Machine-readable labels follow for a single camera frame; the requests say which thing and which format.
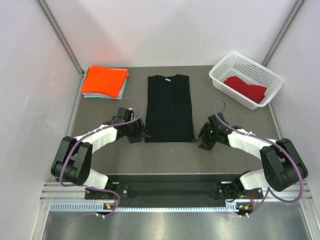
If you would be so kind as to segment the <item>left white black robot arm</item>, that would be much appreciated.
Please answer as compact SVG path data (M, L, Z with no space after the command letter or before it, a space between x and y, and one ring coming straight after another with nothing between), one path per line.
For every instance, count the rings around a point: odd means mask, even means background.
M65 136L58 147L50 173L66 186L95 188L102 198L109 198L114 191L107 175L91 168L92 155L107 144L126 137L130 144L149 138L141 118L134 111L120 107L117 115L87 134Z

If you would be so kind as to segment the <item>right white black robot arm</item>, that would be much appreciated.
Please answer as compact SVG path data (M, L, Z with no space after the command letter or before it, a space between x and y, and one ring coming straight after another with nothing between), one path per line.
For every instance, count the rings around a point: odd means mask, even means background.
M259 188L281 192L309 174L291 140L263 139L239 126L229 126L221 112L209 116L192 141L200 141L198 147L208 151L220 143L261 161L262 169L245 172L234 180L233 192L239 198L245 198L253 189Z

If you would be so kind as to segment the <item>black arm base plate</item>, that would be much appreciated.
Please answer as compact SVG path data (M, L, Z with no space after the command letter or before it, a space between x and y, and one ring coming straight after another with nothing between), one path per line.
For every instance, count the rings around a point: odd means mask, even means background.
M244 190L238 173L111 174L106 188L120 196L122 208L222 207L225 201L252 203L262 189Z

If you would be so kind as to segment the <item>black t shirt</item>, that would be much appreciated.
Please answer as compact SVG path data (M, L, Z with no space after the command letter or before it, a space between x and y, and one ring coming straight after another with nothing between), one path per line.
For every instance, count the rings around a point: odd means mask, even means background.
M146 143L190 143L194 139L188 75L147 78Z

